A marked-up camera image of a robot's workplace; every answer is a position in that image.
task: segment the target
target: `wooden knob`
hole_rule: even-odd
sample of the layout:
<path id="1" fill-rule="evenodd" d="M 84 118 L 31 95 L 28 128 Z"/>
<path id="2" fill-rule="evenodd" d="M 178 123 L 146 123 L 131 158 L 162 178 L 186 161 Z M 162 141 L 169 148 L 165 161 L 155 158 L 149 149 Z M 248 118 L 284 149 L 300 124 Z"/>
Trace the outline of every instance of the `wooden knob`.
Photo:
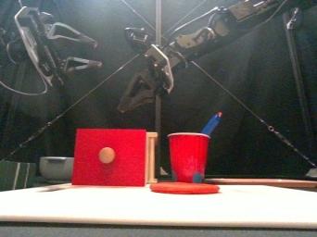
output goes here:
<path id="1" fill-rule="evenodd" d="M 115 157 L 114 149 L 110 147 L 104 147 L 99 152 L 99 160 L 104 164 L 108 164 L 112 162 L 114 157 Z"/>

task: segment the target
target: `red plate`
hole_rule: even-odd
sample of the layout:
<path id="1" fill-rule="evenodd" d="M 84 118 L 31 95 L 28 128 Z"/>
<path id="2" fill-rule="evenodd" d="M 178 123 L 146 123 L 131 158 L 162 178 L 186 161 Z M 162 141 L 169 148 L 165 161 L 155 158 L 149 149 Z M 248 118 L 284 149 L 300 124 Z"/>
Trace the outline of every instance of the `red plate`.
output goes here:
<path id="1" fill-rule="evenodd" d="M 218 193 L 221 188 L 217 185 L 206 183 L 159 182 L 153 183 L 150 189 L 155 193 L 207 194 Z"/>

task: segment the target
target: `red box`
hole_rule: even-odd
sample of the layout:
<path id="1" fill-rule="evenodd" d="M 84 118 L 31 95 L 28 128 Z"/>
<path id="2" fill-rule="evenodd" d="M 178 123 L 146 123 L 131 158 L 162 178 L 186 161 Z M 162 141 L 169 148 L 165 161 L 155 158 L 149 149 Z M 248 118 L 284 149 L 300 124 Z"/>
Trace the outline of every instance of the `red box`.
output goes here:
<path id="1" fill-rule="evenodd" d="M 103 163 L 108 147 L 115 157 Z M 72 185 L 143 186 L 146 184 L 146 130 L 78 129 Z"/>

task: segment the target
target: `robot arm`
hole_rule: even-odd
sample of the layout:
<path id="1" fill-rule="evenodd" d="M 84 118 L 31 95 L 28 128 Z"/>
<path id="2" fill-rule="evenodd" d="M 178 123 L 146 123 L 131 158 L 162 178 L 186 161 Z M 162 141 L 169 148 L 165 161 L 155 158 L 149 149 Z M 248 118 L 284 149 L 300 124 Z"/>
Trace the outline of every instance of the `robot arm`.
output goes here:
<path id="1" fill-rule="evenodd" d="M 143 29 L 134 31 L 129 28 L 126 38 L 135 51 L 145 54 L 149 69 L 135 74 L 118 109 L 126 112 L 145 103 L 154 102 L 158 94 L 171 91 L 173 73 L 185 68 L 189 61 L 233 42 L 266 23 L 274 15 L 296 6 L 306 9 L 316 4 L 314 0 L 264 0 L 257 4 L 244 0 L 230 7 L 215 7 L 175 29 L 166 45 L 157 47 L 157 52 L 151 35 Z M 183 28 L 203 18 L 209 18 L 206 27 L 189 35 L 179 34 Z M 162 60 L 161 55 L 166 55 L 167 60 Z"/>
<path id="2" fill-rule="evenodd" d="M 15 16 L 15 22 L 35 68 L 51 86 L 63 84 L 76 70 L 102 67 L 102 62 L 60 55 L 59 48 L 67 42 L 92 47 L 98 42 L 68 25 L 55 22 L 51 14 L 24 6 Z"/>

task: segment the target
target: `black curtain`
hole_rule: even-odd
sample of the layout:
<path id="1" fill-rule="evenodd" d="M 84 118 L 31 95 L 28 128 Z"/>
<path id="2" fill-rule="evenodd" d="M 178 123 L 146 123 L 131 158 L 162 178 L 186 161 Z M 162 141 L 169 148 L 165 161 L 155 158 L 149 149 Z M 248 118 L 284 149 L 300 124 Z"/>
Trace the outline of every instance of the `black curtain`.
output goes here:
<path id="1" fill-rule="evenodd" d="M 50 87 L 48 93 L 40 96 L 22 96 L 0 88 L 1 155 L 7 156 L 24 141 L 31 140 L 9 160 L 38 163 L 42 156 L 72 156 L 78 128 L 154 131 L 154 104 L 124 114 L 118 111 L 118 105 L 134 73 L 146 69 L 143 57 L 137 56 L 126 42 L 124 28 L 146 28 L 155 35 L 155 1 L 23 2 L 52 13 L 58 21 L 98 41 L 96 49 L 75 44 L 64 50 L 71 56 L 102 61 L 103 67 L 78 72 L 64 86 Z M 162 1 L 163 41 L 171 29 L 215 6 L 230 6 L 236 2 Z M 1 6 L 8 4 L 7 1 L 0 3 Z M 1 28 L 7 26 L 8 32 L 16 31 L 12 18 L 19 8 L 17 3 L 9 5 L 9 17 L 1 18 Z M 313 132 L 317 119 L 314 13 L 314 8 L 305 11 L 302 26 L 294 32 Z M 198 22 L 186 31 L 197 31 L 205 23 Z M 42 90 L 40 76 L 30 60 L 15 65 L 5 59 L 0 70 L 1 81 L 11 87 L 24 92 Z M 223 118 L 211 134 L 207 174 L 273 177 L 304 176 L 308 173 L 308 161 L 266 126 L 273 126 L 317 162 L 310 149 L 316 141 L 305 130 L 281 16 L 231 44 L 195 59 L 194 64 L 190 62 L 189 67 L 175 74 L 175 88 L 162 98 L 161 165 L 167 172 L 167 134 L 199 132 L 218 111 L 223 112 Z M 32 139 L 32 134 L 36 135 L 43 127 L 47 129 Z"/>

